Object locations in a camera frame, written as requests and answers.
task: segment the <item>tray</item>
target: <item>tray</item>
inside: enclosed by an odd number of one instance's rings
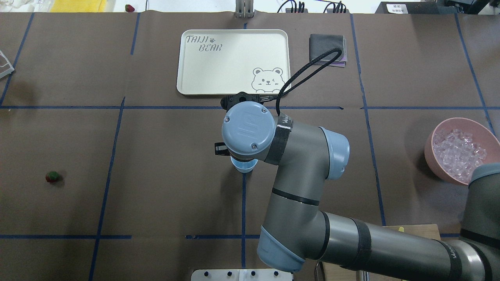
[[[283,30],[190,29],[181,36],[177,90],[183,95],[276,95],[289,78]]]

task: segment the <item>bear illustration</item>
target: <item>bear illustration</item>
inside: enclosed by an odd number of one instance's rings
[[[273,70],[262,70],[262,68],[255,68],[253,70],[253,82],[251,87],[256,93],[279,93],[285,81],[283,81],[283,70],[276,67]]]

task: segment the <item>light blue joint cap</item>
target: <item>light blue joint cap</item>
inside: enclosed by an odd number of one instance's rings
[[[473,181],[493,174],[500,174],[500,163],[481,165],[472,172],[472,178],[470,179],[469,186]]]
[[[336,180],[342,176],[349,161],[350,146],[345,136],[320,127],[326,137],[330,156],[330,171],[327,180]]]
[[[306,261],[283,246],[269,232],[260,227],[257,254],[266,265],[284,272],[298,272]]]
[[[222,121],[222,139],[227,148],[239,155],[255,155],[271,145],[276,124],[262,104],[244,101],[231,107]]]
[[[238,170],[240,173],[243,173],[243,174],[250,173],[254,169],[254,167],[257,165],[258,161],[259,160],[257,160],[257,159],[252,159],[248,162],[241,162],[241,161],[234,159],[231,156],[232,164],[234,165],[234,167],[236,167],[236,170]]]

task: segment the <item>gray cloth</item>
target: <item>gray cloth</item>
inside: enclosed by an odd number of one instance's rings
[[[343,35],[332,35],[332,34],[311,34],[309,37],[309,61],[314,60],[319,55],[324,52],[339,48],[342,50],[342,55],[337,58],[334,62],[330,63],[331,67],[346,67],[347,53],[346,53],[346,38]],[[324,65],[329,60],[336,56],[336,53],[327,55],[322,60],[316,62],[316,65]]]

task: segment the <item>folded towel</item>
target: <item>folded towel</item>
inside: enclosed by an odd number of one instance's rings
[[[52,13],[104,12],[106,0],[55,0]]]
[[[339,48],[342,50],[342,55],[337,58],[334,62],[330,63],[331,67],[346,67],[347,63],[347,48],[346,48],[346,38],[343,35],[332,35],[332,34],[311,34],[309,37],[309,61],[314,60],[319,55],[324,52]],[[337,54],[332,53],[327,55],[322,60],[316,62],[316,65],[324,65],[329,60],[333,59]]]

